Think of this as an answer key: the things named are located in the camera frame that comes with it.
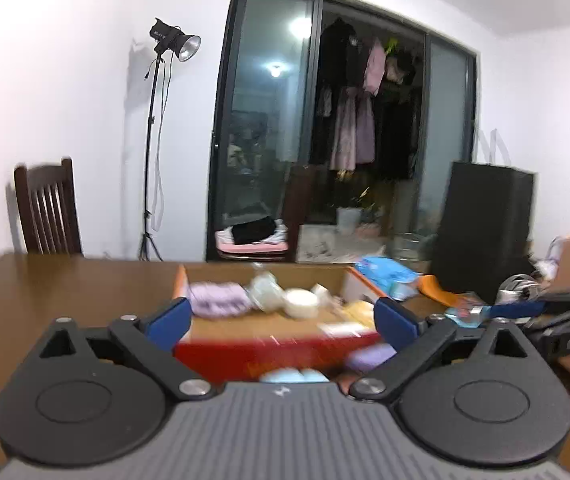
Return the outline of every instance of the white wall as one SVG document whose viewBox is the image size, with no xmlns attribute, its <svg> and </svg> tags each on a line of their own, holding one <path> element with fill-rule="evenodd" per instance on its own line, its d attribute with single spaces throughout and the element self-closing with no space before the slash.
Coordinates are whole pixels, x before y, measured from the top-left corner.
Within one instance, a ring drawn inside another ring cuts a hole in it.
<svg viewBox="0 0 570 480">
<path fill-rule="evenodd" d="M 515 36 L 502 49 L 503 127 L 513 165 L 538 173 L 530 236 L 544 255 L 570 234 L 570 28 Z"/>
<path fill-rule="evenodd" d="M 150 49 L 147 38 L 152 17 L 180 25 L 203 38 L 200 51 L 175 65 L 168 112 L 163 127 L 161 170 L 165 190 L 165 218 L 156 235 L 163 256 L 174 259 L 203 257 L 206 234 L 207 171 L 225 19 L 230 0 L 141 0 L 135 16 L 136 43 Z M 361 0 L 411 18 L 481 53 L 482 79 L 479 118 L 487 131 L 499 127 L 502 117 L 498 80 L 502 52 L 497 38 L 440 0 Z M 146 68 L 139 68 L 139 75 Z M 142 132 L 144 104 L 129 118 L 127 128 Z M 126 253 L 132 255 L 137 225 L 129 233 Z"/>
<path fill-rule="evenodd" d="M 17 241 L 6 201 L 14 165 L 69 155 L 84 252 L 136 256 L 151 85 L 143 75 L 154 57 L 147 32 L 158 16 L 199 34 L 203 44 L 193 59 L 173 66 L 160 161 L 165 216 L 156 241 L 166 259 L 203 257 L 229 1 L 0 0 L 0 251 Z M 502 52 L 493 34 L 440 0 L 362 1 L 480 52 L 481 127 L 500 128 Z"/>
<path fill-rule="evenodd" d="M 12 248 L 6 186 L 14 166 L 66 155 L 86 253 L 119 248 L 129 39 L 122 1 L 0 0 L 0 252 Z M 12 216 L 14 208 L 11 199 Z"/>
</svg>

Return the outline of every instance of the purple object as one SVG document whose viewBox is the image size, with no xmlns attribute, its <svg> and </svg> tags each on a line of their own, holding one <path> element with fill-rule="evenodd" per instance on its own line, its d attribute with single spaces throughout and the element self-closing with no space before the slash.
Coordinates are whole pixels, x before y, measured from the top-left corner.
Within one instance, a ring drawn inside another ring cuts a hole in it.
<svg viewBox="0 0 570 480">
<path fill-rule="evenodd" d="M 396 350 L 393 346 L 380 343 L 352 352 L 347 356 L 345 365 L 355 372 L 367 373 L 394 355 L 396 355 Z"/>
<path fill-rule="evenodd" d="M 253 307 L 238 283 L 194 283 L 190 285 L 188 300 L 195 316 L 209 319 L 241 316 Z"/>
</svg>

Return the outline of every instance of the tripod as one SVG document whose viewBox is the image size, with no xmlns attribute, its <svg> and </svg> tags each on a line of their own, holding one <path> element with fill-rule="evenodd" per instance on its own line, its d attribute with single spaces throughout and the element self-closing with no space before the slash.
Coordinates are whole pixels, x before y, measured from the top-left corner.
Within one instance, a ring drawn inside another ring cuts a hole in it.
<svg viewBox="0 0 570 480">
<path fill-rule="evenodd" d="M 149 232 L 149 217 L 151 216 L 150 211 L 147 209 L 147 181 L 149 178 L 149 146 L 152 138 L 152 124 L 154 124 L 154 96 L 156 94 L 156 80 L 158 80 L 158 67 L 163 62 L 161 58 L 162 52 L 156 53 L 156 66 L 154 67 L 154 80 L 152 82 L 152 98 L 149 102 L 149 115 L 147 116 L 147 141 L 145 143 L 145 177 L 143 178 L 143 234 L 140 237 L 139 246 L 139 260 L 149 261 L 149 248 L 147 243 L 152 246 L 152 250 L 156 254 L 156 257 L 163 261 L 161 255 L 158 253 L 158 248 L 154 243 L 152 234 Z"/>
</svg>

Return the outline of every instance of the light bulb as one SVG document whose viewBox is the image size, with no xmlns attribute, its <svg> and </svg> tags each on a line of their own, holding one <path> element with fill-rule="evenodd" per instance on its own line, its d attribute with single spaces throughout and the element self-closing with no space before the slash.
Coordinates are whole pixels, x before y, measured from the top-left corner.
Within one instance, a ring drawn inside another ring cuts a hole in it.
<svg viewBox="0 0 570 480">
<path fill-rule="evenodd" d="M 299 40 L 305 40 L 312 35 L 312 19 L 300 16 L 289 24 L 289 31 Z"/>
</svg>

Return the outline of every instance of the light stand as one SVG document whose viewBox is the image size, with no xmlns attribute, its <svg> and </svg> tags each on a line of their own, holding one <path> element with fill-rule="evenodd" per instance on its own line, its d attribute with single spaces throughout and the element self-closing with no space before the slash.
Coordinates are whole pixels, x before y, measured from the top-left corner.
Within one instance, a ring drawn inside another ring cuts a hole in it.
<svg viewBox="0 0 570 480">
<path fill-rule="evenodd" d="M 143 233 L 140 237 L 139 246 L 139 260 L 149 261 L 149 247 L 152 246 L 152 250 L 156 257 L 163 261 L 161 255 L 158 252 L 158 248 L 154 243 L 152 234 L 149 232 L 149 218 L 152 213 L 147 209 L 147 194 L 148 188 L 147 184 L 149 182 L 149 147 L 151 145 L 152 138 L 152 125 L 154 124 L 154 97 L 156 95 L 156 82 L 158 81 L 158 68 L 161 63 L 163 63 L 163 53 L 166 50 L 172 50 L 179 61 L 187 61 L 191 56 L 196 54 L 196 51 L 201 46 L 201 38 L 198 36 L 193 36 L 191 34 L 184 34 L 179 27 L 170 27 L 166 25 L 158 18 L 156 19 L 155 25 L 150 29 L 149 34 L 152 38 L 158 41 L 154 48 L 156 52 L 156 60 L 154 61 L 154 79 L 152 81 L 152 96 L 149 100 L 149 114 L 147 115 L 147 139 L 145 141 L 145 174 L 143 176 Z M 163 110 L 165 104 L 161 103 L 161 125 L 163 123 Z"/>
</svg>

